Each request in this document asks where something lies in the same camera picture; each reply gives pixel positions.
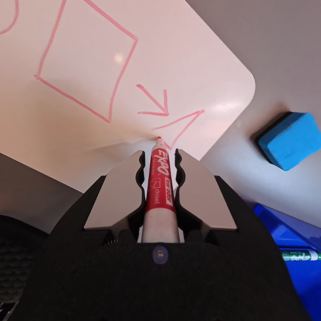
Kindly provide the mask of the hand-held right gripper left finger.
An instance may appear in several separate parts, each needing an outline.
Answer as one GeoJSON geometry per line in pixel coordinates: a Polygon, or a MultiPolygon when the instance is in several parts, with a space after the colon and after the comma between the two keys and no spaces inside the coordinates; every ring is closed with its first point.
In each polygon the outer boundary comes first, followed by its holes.
{"type": "Polygon", "coordinates": [[[84,230],[110,230],[115,238],[130,230],[139,236],[146,204],[144,167],[145,152],[138,150],[107,173],[84,230]]]}

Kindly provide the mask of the red dry erase marker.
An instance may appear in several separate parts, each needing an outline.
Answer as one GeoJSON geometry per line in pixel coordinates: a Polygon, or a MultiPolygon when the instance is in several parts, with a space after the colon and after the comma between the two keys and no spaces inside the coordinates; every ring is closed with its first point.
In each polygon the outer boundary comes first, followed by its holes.
{"type": "Polygon", "coordinates": [[[158,137],[151,150],[142,243],[180,243],[170,157],[158,137]]]}

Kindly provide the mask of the white whiteboard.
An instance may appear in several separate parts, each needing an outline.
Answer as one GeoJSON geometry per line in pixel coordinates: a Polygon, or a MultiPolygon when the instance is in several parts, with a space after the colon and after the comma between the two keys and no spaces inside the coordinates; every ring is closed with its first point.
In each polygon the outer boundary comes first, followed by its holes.
{"type": "Polygon", "coordinates": [[[186,1],[1,1],[1,153],[84,192],[162,137],[197,160],[253,75],[186,1]]]}

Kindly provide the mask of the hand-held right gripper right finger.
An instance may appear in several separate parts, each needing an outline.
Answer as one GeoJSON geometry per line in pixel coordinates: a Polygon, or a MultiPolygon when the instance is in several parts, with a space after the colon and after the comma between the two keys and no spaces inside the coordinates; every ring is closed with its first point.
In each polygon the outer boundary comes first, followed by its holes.
{"type": "Polygon", "coordinates": [[[200,231],[205,238],[211,230],[236,231],[237,226],[214,174],[200,161],[183,151],[175,151],[175,207],[178,226],[186,238],[200,231]]]}

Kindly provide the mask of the blue plastic bin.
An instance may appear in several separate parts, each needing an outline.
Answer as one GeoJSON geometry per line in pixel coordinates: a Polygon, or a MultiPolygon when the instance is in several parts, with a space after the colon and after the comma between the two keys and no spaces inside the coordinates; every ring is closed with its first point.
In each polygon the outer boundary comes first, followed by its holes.
{"type": "MultiPolygon", "coordinates": [[[[254,212],[267,227],[279,249],[310,248],[321,251],[321,230],[263,205],[254,212]]],[[[285,262],[295,289],[312,320],[321,320],[321,261],[285,262]]]]}

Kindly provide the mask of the green dry erase marker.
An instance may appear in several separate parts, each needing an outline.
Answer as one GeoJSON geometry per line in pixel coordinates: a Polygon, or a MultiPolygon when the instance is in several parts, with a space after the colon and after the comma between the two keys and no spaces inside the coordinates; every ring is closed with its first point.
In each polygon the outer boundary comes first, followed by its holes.
{"type": "Polygon", "coordinates": [[[310,248],[280,249],[284,261],[320,261],[321,253],[310,248]]]}

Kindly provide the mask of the blue whiteboard eraser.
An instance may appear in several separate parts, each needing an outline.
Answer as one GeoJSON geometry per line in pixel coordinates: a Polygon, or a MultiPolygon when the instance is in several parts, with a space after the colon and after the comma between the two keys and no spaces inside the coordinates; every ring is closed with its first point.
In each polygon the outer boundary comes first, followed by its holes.
{"type": "Polygon", "coordinates": [[[311,113],[286,112],[255,134],[254,143],[270,164],[289,171],[320,150],[321,133],[311,113]]]}

